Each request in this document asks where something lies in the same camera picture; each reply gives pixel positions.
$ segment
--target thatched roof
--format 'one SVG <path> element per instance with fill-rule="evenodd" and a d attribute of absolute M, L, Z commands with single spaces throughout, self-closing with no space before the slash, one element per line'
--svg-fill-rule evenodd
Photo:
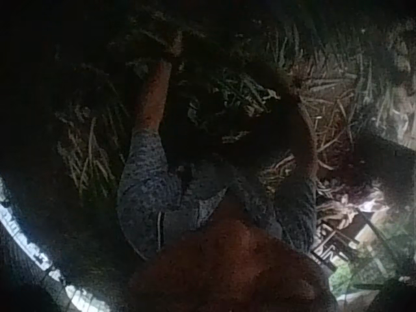
<path fill-rule="evenodd" d="M 250 10 L 250 1 L 238 10 L 220 6 L 218 19 L 204 19 L 199 11 L 186 16 L 187 10 L 166 3 L 136 4 L 129 10 L 120 5 L 114 16 L 112 7 L 83 6 L 82 22 L 46 36 L 46 52 L 38 58 L 29 53 L 43 70 L 18 68 L 29 78 L 25 88 L 17 83 L 25 92 L 11 97 L 18 105 L 10 106 L 5 117 L 10 121 L 2 125 L 13 135 L 5 138 L 10 153 L 0 155 L 0 174 L 24 230 L 68 281 L 116 302 L 139 263 L 118 227 L 115 194 L 129 145 L 132 99 L 166 44 L 167 29 L 183 29 L 186 40 L 185 64 L 172 77 L 168 120 L 178 117 L 195 129 L 192 133 L 215 142 L 244 134 L 252 118 L 278 105 L 270 99 L 273 94 L 244 73 L 245 62 L 261 59 L 300 93 L 315 121 L 321 167 L 337 168 L 371 119 L 375 103 L 385 105 L 381 99 L 394 77 L 382 59 L 391 54 L 384 48 L 385 34 L 395 18 L 383 20 L 385 29 L 375 18 L 358 25 L 349 18 L 341 22 L 339 12 L 328 7 L 320 11 L 302 2 L 272 8 L 271 14 L 261 6 Z M 238 16 L 239 23 L 227 23 L 228 14 Z M 79 34 L 68 35 L 75 31 Z M 33 33 L 39 38 L 42 32 Z M 26 112 L 23 118 L 20 111 Z M 377 125 L 388 119 L 385 115 Z M 206 153 L 184 154 L 175 139 L 164 139 L 173 160 Z M 271 192 L 292 165 L 292 157 L 285 155 L 262 168 Z"/>

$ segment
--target woman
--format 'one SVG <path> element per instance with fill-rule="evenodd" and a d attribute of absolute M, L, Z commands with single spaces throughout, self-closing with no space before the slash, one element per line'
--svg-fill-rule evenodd
<path fill-rule="evenodd" d="M 181 34 L 150 73 L 137 103 L 118 215 L 145 268 L 131 282 L 146 311 L 335 311 L 322 271 L 306 254 L 315 230 L 317 149 L 300 100 L 260 77 L 288 103 L 296 169 L 269 201 L 254 177 L 219 159 L 191 166 L 182 183 L 168 171 L 158 134 Z M 249 66 L 255 75 L 258 68 Z"/>

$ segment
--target hay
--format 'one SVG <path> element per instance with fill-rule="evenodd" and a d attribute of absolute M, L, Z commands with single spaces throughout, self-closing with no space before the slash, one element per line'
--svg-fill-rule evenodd
<path fill-rule="evenodd" d="M 218 25 L 184 19 L 159 7 L 137 5 L 118 36 L 107 42 L 104 53 L 114 57 L 123 70 L 108 73 L 105 64 L 100 67 L 100 63 L 74 62 L 66 66 L 64 75 L 70 72 L 71 78 L 81 83 L 68 92 L 64 108 L 55 111 L 63 128 L 55 145 L 65 165 L 65 171 L 58 168 L 58 175 L 66 174 L 70 179 L 72 188 L 67 189 L 74 190 L 70 196 L 75 196 L 77 204 L 61 209 L 50 205 L 34 213 L 29 211 L 28 198 L 21 205 L 21 214 L 37 228 L 41 245 L 47 247 L 50 258 L 59 264 L 68 281 L 95 294 L 99 292 L 101 298 L 117 297 L 126 278 L 120 277 L 118 271 L 134 264 L 134 257 L 117 249 L 122 236 L 117 228 L 115 196 L 129 147 L 129 115 L 133 113 L 123 97 L 121 76 L 134 72 L 138 82 L 133 86 L 139 88 L 148 66 L 166 45 L 166 29 L 179 27 L 188 38 L 185 65 L 172 78 L 168 106 L 178 111 L 185 107 L 185 119 L 197 130 L 224 142 L 238 140 L 250 132 L 247 125 L 252 119 L 267 114 L 269 105 L 276 102 L 271 99 L 279 94 L 263 88 L 241 71 L 245 61 L 259 58 L 287 74 L 283 84 L 298 89 L 315 123 L 321 167 L 335 170 L 352 148 L 366 118 L 361 115 L 363 108 L 378 100 L 374 91 L 380 84 L 374 77 L 388 80 L 387 76 L 372 73 L 378 63 L 366 54 L 360 32 L 337 25 L 339 28 L 334 27 L 329 34 L 325 27 L 323 31 L 317 29 L 319 21 L 305 11 L 296 16 L 296 21 L 282 16 L 284 22 L 278 26 L 267 19 L 263 24 L 248 20 L 250 31 L 230 31 L 231 43 L 223 47 Z M 216 100 L 208 103 L 207 96 Z M 91 99 L 99 105 L 91 104 Z M 379 123 L 384 118 L 383 112 Z M 290 155 L 276 162 L 261 173 L 271 192 L 294 165 Z M 18 183 L 9 186 L 18 194 Z M 53 224 L 57 221 L 62 227 Z M 107 234 L 105 239 L 114 239 L 103 242 L 103 232 Z"/>

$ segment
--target sleeve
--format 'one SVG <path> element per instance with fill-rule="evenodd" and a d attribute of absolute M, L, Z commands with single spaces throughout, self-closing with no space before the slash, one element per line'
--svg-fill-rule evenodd
<path fill-rule="evenodd" d="M 179 208 L 180 178 L 168 172 L 158 133 L 133 131 L 131 147 L 118 189 L 118 213 L 126 209 L 166 212 Z"/>
<path fill-rule="evenodd" d="M 294 172 L 277 190 L 276 217 L 282 226 L 282 239 L 298 251 L 308 253 L 317 226 L 315 182 Z"/>

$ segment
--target person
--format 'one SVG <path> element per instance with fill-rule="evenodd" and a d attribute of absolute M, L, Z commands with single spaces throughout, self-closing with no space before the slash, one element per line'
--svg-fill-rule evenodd
<path fill-rule="evenodd" d="M 316 223 L 317 149 L 297 96 L 280 92 L 290 103 L 296 169 L 273 201 L 254 177 L 222 159 L 191 164 L 188 183 L 169 170 L 158 131 L 181 41 L 179 33 L 171 57 L 149 73 L 138 99 L 118 191 L 124 235 L 146 260 L 129 284 L 132 310 L 335 311 L 327 278 L 307 256 Z M 279 84 L 264 75 L 259 80 Z"/>

